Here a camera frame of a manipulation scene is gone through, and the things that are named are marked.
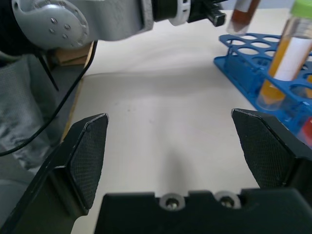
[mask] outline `blue test tube rack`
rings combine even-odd
[[[312,99],[306,95],[307,88],[312,90],[312,83],[307,81],[307,77],[312,75],[312,61],[306,61],[297,79],[280,81],[268,74],[280,36],[248,33],[244,37],[222,35],[219,40],[229,49],[226,56],[214,59],[215,65],[255,109],[276,116],[295,136],[306,143],[300,131],[312,117]],[[279,109],[269,110],[257,103],[265,80],[286,95]]]

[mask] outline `test tube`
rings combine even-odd
[[[312,0],[296,0],[269,68],[269,75],[282,81],[296,79],[311,47]],[[284,99],[285,94],[265,80],[257,103],[264,109],[276,110]]]
[[[232,35],[247,33],[260,0],[237,0],[227,32]]]

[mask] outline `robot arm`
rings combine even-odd
[[[15,20],[17,30],[41,50],[121,40],[152,30],[154,22],[161,20],[169,20],[174,26],[207,18],[214,26],[225,22],[218,5],[225,0],[9,1],[11,9],[6,11],[11,10],[14,17],[10,20]]]

